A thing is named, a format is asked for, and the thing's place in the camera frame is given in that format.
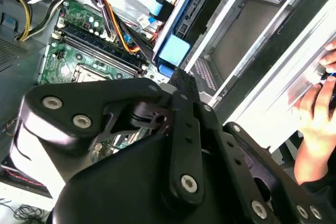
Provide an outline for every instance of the yellow wire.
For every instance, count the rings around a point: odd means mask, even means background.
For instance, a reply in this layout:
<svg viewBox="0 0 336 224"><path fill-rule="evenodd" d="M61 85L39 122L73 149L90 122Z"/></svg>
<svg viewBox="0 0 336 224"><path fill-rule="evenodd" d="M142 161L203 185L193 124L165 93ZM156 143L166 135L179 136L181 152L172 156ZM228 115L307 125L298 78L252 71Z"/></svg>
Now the yellow wire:
<svg viewBox="0 0 336 224"><path fill-rule="evenodd" d="M27 37L28 32L29 32L29 28L30 28L30 15L29 15L29 9L26 6L26 3L23 0L19 0L19 1L22 3L22 5L23 5L23 7L25 9L25 13L26 13L26 26L25 26L25 30L23 31L23 34L22 34L22 36L20 38L20 41L23 41Z"/></svg>

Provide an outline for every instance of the black plastic bracket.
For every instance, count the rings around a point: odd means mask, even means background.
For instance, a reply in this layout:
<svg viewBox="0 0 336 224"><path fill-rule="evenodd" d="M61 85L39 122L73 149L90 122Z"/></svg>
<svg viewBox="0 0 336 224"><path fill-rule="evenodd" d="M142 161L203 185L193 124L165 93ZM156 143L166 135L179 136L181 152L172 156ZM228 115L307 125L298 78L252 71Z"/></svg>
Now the black plastic bracket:
<svg viewBox="0 0 336 224"><path fill-rule="evenodd" d="M200 125L187 93L176 91L172 100L172 125L168 135L168 178L163 199L174 211L194 209L204 200Z"/></svg>
<svg viewBox="0 0 336 224"><path fill-rule="evenodd" d="M158 21L166 22L175 6L166 0L156 0L156 1L162 5L162 8L158 15L154 15L152 13L149 13L149 15Z"/></svg>

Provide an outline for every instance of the finger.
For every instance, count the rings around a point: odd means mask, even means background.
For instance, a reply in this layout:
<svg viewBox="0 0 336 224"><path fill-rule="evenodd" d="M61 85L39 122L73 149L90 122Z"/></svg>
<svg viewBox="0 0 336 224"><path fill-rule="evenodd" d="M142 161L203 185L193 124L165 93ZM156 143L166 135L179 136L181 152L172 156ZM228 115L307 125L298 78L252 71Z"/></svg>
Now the finger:
<svg viewBox="0 0 336 224"><path fill-rule="evenodd" d="M336 39L334 39L332 42L326 44L324 47L326 50L331 51L336 49Z"/></svg>
<svg viewBox="0 0 336 224"><path fill-rule="evenodd" d="M335 83L336 77L329 76L316 98L314 121L317 123L324 123L329 120L329 103Z"/></svg>
<svg viewBox="0 0 336 224"><path fill-rule="evenodd" d="M326 65L325 71L327 73L335 73L336 72L336 63Z"/></svg>
<svg viewBox="0 0 336 224"><path fill-rule="evenodd" d="M316 97L321 89L321 85L316 84L311 87L307 93L304 95L300 103L300 116L301 120L304 122L311 121L313 119L313 104L315 103Z"/></svg>
<svg viewBox="0 0 336 224"><path fill-rule="evenodd" d="M301 115L300 115L300 104L302 101L303 97L301 97L293 106L292 108L292 115L295 116L296 118L300 119Z"/></svg>
<svg viewBox="0 0 336 224"><path fill-rule="evenodd" d="M321 65L329 65L336 62L336 51L330 52L320 60Z"/></svg>

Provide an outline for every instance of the orange wire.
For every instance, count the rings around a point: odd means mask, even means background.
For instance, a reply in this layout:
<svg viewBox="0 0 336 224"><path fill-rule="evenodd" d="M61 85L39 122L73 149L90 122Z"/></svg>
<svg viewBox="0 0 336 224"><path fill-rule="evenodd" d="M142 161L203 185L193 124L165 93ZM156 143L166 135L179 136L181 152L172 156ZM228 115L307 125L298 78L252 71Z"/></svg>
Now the orange wire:
<svg viewBox="0 0 336 224"><path fill-rule="evenodd" d="M117 23L117 21L115 19L113 11L112 11L111 5L107 2L107 0L104 0L104 2L107 5L108 11L109 11L109 13L110 13L110 15L112 17L113 26L114 26L116 32L118 33L119 38L121 40L121 43L123 44L123 46L126 49L126 51L128 51L128 52L138 52L140 50L139 47L129 48L129 46L125 43L125 40L123 39L120 27L118 26L118 23Z"/></svg>

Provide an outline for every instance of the blue plastic latch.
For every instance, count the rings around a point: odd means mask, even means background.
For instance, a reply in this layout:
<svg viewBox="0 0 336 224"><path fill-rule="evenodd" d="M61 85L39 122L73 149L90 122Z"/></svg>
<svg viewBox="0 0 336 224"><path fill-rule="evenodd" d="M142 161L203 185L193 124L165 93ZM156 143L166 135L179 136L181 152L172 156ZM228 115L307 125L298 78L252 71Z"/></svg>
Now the blue plastic latch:
<svg viewBox="0 0 336 224"><path fill-rule="evenodd" d="M170 78L173 75L174 70L169 67L166 67L165 65L160 64L159 72Z"/></svg>
<svg viewBox="0 0 336 224"><path fill-rule="evenodd" d="M164 45L159 57L178 67L189 51L189 48L189 43L177 38L175 35L171 35Z"/></svg>

